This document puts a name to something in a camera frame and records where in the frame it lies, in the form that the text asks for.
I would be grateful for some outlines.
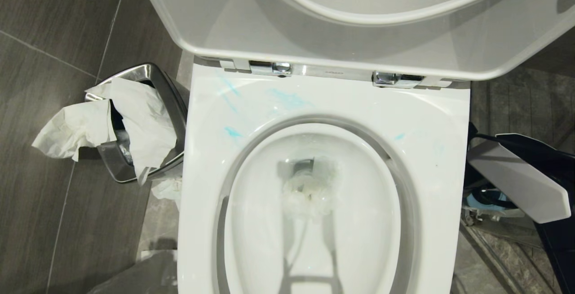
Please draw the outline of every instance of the toilet lid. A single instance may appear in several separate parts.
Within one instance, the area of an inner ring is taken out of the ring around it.
[[[462,0],[434,0],[437,12],[425,12],[426,19],[420,15],[427,8],[390,9],[383,16],[403,24],[383,27],[331,23],[296,0],[151,1],[170,36],[188,52],[233,60],[240,70],[251,70],[248,61],[288,62],[313,67],[308,75],[331,77],[362,70],[490,79],[575,25],[575,0],[471,0],[477,2],[448,7],[447,13],[446,4]],[[352,18],[360,16],[352,11]]]
[[[321,294],[340,286],[345,293],[388,293],[401,221],[384,156],[329,124],[290,126],[257,145],[234,179],[226,211],[230,292]],[[290,182],[306,169],[319,186],[305,194],[312,203],[294,203]],[[313,203],[318,194],[328,202]]]

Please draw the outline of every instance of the dark tile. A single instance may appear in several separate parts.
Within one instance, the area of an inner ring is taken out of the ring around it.
[[[113,181],[101,159],[74,167],[50,294],[86,293],[136,259],[150,186]]]
[[[557,85],[551,93],[551,109],[553,124],[553,147],[566,152],[574,152],[575,139],[573,136],[573,106],[571,93],[566,85]]]
[[[180,56],[150,0],[122,0],[98,78],[154,62],[175,79]]]
[[[509,85],[497,79],[489,81],[490,134],[509,132]]]
[[[509,86],[509,131],[531,135],[531,93],[528,87]]]
[[[0,30],[96,75],[119,0],[0,0]]]
[[[0,293],[45,289],[69,159],[31,147],[60,108],[81,102],[93,77],[0,34]]]
[[[523,66],[560,75],[575,76],[575,28],[567,31],[526,60]]]
[[[537,87],[531,88],[531,135],[548,145],[553,143],[551,93]]]
[[[471,121],[479,132],[489,132],[489,82],[471,83]]]

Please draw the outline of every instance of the chrome hinge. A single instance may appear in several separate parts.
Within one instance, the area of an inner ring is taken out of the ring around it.
[[[374,71],[372,83],[376,87],[395,87],[397,89],[412,89],[423,81],[424,76],[383,73]]]
[[[416,86],[448,87],[451,81],[439,76],[417,76],[367,69],[336,68],[316,65],[290,64],[289,62],[253,61],[246,59],[219,59],[220,66],[232,71],[250,71],[255,75],[290,77],[291,75],[329,77],[369,81],[376,87],[412,89]]]
[[[252,74],[288,77],[292,75],[292,65],[288,62],[250,61]]]

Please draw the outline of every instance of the toilet bowl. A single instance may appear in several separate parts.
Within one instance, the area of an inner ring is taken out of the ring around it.
[[[293,212],[308,206],[285,200],[302,195],[286,185],[302,158],[314,159],[322,184],[303,200],[318,206],[312,196],[327,198],[324,212]],[[226,279],[236,280],[230,292],[389,292],[401,230],[396,185],[384,158],[352,132],[312,123],[267,136],[241,163],[227,206],[218,236]]]
[[[575,0],[151,1],[198,55],[183,294],[448,293],[470,81],[575,26]]]

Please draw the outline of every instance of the used toilet paper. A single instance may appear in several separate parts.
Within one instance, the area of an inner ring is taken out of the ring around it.
[[[158,200],[173,200],[179,210],[181,200],[181,176],[183,175],[183,165],[162,173],[161,176],[154,177],[152,180],[152,194]]]
[[[78,161],[80,147],[116,140],[110,109],[107,99],[66,106],[42,128],[32,146],[48,157]]]
[[[54,158],[78,161],[80,147],[96,147],[116,140],[111,125],[111,99],[122,115],[130,139],[129,151],[140,184],[174,148],[177,137],[156,89],[137,81],[115,78],[88,89],[103,101],[62,108],[40,131],[32,146]]]
[[[162,165],[177,140],[158,91],[137,81],[117,77],[111,83],[94,86],[86,92],[111,99],[123,116],[136,177],[138,183],[143,184],[149,171]]]

